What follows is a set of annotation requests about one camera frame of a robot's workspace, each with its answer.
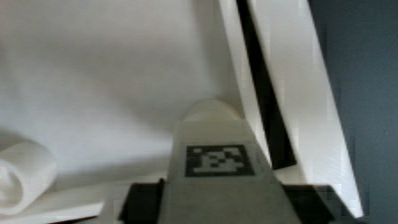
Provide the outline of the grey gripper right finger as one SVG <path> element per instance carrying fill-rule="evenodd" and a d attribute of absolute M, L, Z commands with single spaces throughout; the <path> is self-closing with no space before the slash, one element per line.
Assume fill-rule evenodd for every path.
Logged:
<path fill-rule="evenodd" d="M 280 224 L 362 224 L 331 185 L 283 184 L 290 213 Z"/>

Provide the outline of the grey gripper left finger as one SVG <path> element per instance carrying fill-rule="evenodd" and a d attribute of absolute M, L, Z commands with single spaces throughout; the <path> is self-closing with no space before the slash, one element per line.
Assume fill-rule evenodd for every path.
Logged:
<path fill-rule="evenodd" d="M 166 180 L 118 183 L 111 187 L 102 224 L 159 224 Z"/>

